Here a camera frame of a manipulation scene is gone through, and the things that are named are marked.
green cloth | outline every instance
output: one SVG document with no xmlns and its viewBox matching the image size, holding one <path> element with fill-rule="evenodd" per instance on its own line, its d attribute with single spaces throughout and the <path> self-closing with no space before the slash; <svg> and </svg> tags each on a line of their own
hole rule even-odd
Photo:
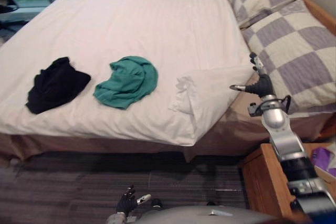
<svg viewBox="0 0 336 224">
<path fill-rule="evenodd" d="M 93 93 L 107 106 L 125 110 L 156 88 L 158 72 L 142 57 L 127 56 L 110 63 L 110 67 L 110 79 L 98 84 Z"/>
</svg>

nightstand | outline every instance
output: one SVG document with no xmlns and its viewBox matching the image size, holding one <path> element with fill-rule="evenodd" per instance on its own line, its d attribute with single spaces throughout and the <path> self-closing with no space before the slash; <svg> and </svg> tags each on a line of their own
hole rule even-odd
<svg viewBox="0 0 336 224">
<path fill-rule="evenodd" d="M 330 143 L 303 144 L 311 156 L 313 149 L 326 147 Z M 276 217 L 292 220 L 305 220 L 300 212 L 292 212 L 290 202 L 295 198 L 289 193 L 287 179 L 271 144 L 261 144 L 260 148 L 248 155 L 239 165 L 243 172 L 246 193 L 251 210 L 263 212 Z M 332 196 L 336 196 L 336 179 L 328 173 L 317 170 L 326 182 Z"/>
</svg>

metal arm segment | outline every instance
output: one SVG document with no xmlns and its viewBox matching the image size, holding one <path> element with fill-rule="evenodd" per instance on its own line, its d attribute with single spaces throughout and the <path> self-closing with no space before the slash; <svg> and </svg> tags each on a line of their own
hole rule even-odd
<svg viewBox="0 0 336 224">
<path fill-rule="evenodd" d="M 263 64 L 255 53 L 250 57 L 259 81 L 250 86 L 232 85 L 230 88 L 255 93 L 261 98 L 262 103 L 250 104 L 248 112 L 250 116 L 262 116 L 262 124 L 270 134 L 270 143 L 288 179 L 288 189 L 296 197 L 291 208 L 302 210 L 312 220 L 323 215 L 336 220 L 335 201 L 324 181 L 317 176 L 300 138 L 291 130 L 288 115 L 273 91 Z"/>
</svg>

floor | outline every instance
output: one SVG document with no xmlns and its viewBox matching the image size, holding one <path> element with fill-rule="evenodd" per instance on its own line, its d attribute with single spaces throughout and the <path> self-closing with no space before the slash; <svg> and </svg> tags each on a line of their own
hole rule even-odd
<svg viewBox="0 0 336 224">
<path fill-rule="evenodd" d="M 210 200 L 248 208 L 239 160 L 203 156 L 187 164 L 180 153 L 43 154 L 0 168 L 0 223 L 105 223 L 131 184 L 136 196 L 152 194 L 165 208 Z M 148 202 L 133 215 L 149 208 Z"/>
</svg>

black cloth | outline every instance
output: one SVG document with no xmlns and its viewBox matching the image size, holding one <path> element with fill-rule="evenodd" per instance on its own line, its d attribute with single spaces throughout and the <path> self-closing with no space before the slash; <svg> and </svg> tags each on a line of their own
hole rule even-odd
<svg viewBox="0 0 336 224">
<path fill-rule="evenodd" d="M 90 79 L 88 74 L 76 71 L 68 57 L 59 58 L 35 76 L 26 106 L 34 114 L 61 106 L 72 101 Z"/>
</svg>

